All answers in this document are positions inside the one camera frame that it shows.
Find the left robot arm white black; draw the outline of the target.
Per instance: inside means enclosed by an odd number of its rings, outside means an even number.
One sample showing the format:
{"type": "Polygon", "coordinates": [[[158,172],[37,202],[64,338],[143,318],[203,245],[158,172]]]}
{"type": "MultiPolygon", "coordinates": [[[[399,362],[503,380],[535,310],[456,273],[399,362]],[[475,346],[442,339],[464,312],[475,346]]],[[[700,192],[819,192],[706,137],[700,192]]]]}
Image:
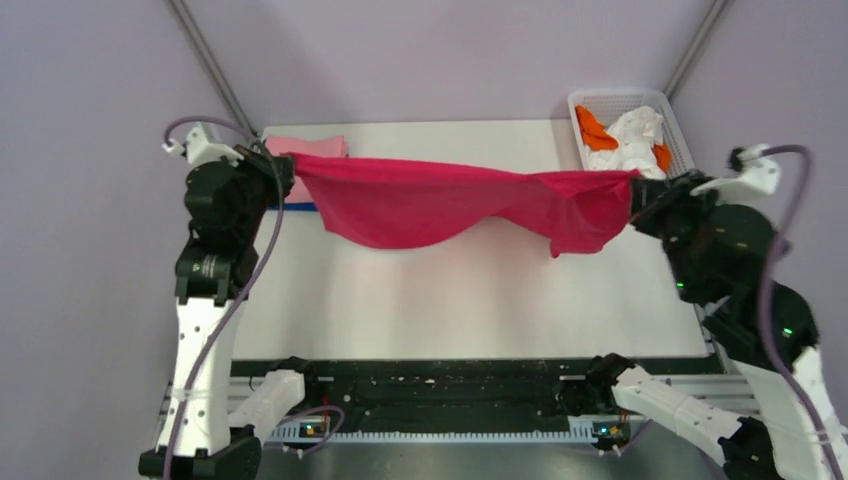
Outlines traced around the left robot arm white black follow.
{"type": "Polygon", "coordinates": [[[138,472],[151,479],[253,479],[263,446],[289,410],[308,413],[320,386],[293,370],[268,373],[228,408],[238,324],[276,242],[258,254],[266,211],[294,184],[294,160],[238,145],[195,161],[186,178],[189,238],[175,265],[177,358],[170,401],[154,447],[138,472]]]}

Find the magenta t shirt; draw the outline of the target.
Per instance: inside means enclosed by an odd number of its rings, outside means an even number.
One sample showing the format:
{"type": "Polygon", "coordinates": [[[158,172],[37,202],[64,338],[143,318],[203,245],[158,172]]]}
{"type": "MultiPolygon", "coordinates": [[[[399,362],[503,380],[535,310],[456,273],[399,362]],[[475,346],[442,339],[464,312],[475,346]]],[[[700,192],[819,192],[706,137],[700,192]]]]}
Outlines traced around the magenta t shirt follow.
{"type": "Polygon", "coordinates": [[[550,254],[594,254],[630,218],[631,171],[515,173],[421,160],[297,154],[295,173],[327,231],[384,250],[449,240],[488,217],[549,242],[550,254]]]}

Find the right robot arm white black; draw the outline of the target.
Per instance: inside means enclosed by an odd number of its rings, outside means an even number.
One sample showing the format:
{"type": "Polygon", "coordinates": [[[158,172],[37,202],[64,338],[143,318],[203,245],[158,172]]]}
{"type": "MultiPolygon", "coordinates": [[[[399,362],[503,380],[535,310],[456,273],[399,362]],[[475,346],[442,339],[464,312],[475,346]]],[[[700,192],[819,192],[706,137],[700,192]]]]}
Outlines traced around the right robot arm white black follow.
{"type": "Polygon", "coordinates": [[[617,354],[587,372],[589,404],[646,417],[731,479],[845,478],[847,444],[824,386],[811,308],[771,275],[788,243],[763,214],[724,200],[699,172],[635,179],[631,187],[631,224],[661,241],[680,298],[713,307],[703,326],[745,379],[759,413],[722,410],[617,354]]]}

